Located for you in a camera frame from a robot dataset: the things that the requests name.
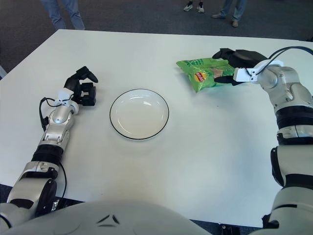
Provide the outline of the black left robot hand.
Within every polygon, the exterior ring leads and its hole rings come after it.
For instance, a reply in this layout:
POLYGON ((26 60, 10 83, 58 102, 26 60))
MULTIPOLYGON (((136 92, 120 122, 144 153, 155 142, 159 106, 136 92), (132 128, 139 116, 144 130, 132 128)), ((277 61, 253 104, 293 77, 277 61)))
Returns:
POLYGON ((96 103, 94 83, 98 83, 97 77, 86 66, 83 66, 66 80, 64 88, 73 92, 72 101, 83 106, 94 106, 96 103))

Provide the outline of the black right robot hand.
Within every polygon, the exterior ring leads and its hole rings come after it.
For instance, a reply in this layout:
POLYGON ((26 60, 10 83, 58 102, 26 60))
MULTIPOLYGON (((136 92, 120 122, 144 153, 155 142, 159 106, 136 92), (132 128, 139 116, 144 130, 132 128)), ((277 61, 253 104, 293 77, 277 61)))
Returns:
POLYGON ((213 59, 224 59, 233 68, 253 68, 259 62, 267 60, 267 57, 256 52, 245 49, 231 50, 229 48, 221 48, 215 53, 213 59))

